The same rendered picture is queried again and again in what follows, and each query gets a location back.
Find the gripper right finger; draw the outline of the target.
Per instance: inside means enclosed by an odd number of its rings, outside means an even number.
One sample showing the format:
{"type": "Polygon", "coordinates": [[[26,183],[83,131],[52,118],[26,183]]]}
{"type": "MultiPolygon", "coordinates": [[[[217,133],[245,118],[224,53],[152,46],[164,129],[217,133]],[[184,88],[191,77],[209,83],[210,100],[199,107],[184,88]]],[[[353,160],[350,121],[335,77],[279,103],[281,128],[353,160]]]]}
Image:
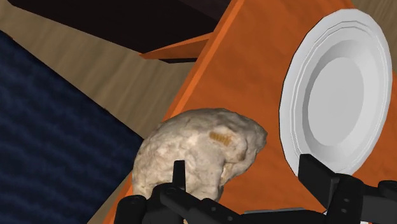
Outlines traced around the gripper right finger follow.
{"type": "Polygon", "coordinates": [[[335,173],[310,154],[299,158],[298,179],[327,210],[324,224],[397,224],[397,181],[370,186],[335,173]]]}

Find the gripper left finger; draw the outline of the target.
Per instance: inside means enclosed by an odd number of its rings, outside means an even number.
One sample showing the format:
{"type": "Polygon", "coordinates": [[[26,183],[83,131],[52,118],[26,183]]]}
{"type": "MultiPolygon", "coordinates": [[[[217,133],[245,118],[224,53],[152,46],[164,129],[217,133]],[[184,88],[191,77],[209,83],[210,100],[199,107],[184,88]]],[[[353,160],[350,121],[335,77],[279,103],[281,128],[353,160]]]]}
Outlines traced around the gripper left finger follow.
{"type": "Polygon", "coordinates": [[[122,198],[114,224],[243,224],[243,218],[212,199],[186,192],[185,162],[176,160],[172,181],[157,185],[149,199],[142,195],[122,198]]]}

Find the beige lumpy bread loaf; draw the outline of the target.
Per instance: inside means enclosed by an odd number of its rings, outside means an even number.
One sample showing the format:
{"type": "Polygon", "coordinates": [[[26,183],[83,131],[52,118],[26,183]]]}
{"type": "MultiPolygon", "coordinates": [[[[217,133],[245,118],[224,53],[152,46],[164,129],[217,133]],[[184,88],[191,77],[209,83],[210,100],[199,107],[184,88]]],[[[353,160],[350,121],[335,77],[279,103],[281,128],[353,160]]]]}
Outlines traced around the beige lumpy bread loaf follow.
{"type": "Polygon", "coordinates": [[[174,162],[185,161],[186,191],[219,201],[227,182],[246,172],[267,143],[256,121],[223,108],[185,111],[158,125],[134,160],[132,189],[149,198],[172,180],[174,162]]]}

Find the white round plate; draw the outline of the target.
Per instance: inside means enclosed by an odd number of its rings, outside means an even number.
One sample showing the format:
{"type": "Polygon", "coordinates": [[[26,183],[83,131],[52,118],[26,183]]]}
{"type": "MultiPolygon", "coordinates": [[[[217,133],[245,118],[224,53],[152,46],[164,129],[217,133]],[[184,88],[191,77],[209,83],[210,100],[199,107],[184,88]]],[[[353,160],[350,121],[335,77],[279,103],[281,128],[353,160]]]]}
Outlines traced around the white round plate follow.
{"type": "Polygon", "coordinates": [[[342,9],[323,17],[283,83],[279,132],[291,170],[308,153],[334,172],[356,172],[382,132],[392,80],[388,43],[370,15],[342,9]]]}

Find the dark blue rug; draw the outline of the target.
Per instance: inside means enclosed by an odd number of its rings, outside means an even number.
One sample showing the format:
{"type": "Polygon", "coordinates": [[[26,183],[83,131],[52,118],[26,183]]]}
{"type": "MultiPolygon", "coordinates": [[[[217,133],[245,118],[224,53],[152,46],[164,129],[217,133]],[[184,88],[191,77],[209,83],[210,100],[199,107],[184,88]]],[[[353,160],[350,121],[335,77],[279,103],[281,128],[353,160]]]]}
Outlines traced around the dark blue rug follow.
{"type": "Polygon", "coordinates": [[[0,31],[0,224],[87,224],[142,141],[0,31]]]}

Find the orange wooden table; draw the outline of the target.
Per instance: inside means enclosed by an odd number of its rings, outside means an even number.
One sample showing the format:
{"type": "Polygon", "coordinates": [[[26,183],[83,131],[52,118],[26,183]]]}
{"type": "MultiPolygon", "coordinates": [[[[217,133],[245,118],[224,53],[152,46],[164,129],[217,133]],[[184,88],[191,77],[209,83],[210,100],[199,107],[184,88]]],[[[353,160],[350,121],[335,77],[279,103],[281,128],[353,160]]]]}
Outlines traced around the orange wooden table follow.
{"type": "MultiPolygon", "coordinates": [[[[356,9],[351,0],[231,0],[166,118],[191,109],[225,108],[259,123],[267,143],[253,165],[233,178],[220,202],[237,212],[303,206],[323,207],[299,183],[285,159],[279,130],[283,83],[306,34],[325,16],[356,9]]],[[[397,180],[397,76],[379,139],[352,175],[366,184],[397,180]]]]}

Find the dark brown cabinet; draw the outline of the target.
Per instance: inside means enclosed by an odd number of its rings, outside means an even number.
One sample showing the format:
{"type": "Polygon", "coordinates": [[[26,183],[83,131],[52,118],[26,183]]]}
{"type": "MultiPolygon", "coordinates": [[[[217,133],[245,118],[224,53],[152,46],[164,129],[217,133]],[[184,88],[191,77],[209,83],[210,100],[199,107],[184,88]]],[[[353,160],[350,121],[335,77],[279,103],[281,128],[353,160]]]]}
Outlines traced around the dark brown cabinet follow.
{"type": "Polygon", "coordinates": [[[139,53],[210,33],[231,0],[8,0],[139,53]]]}

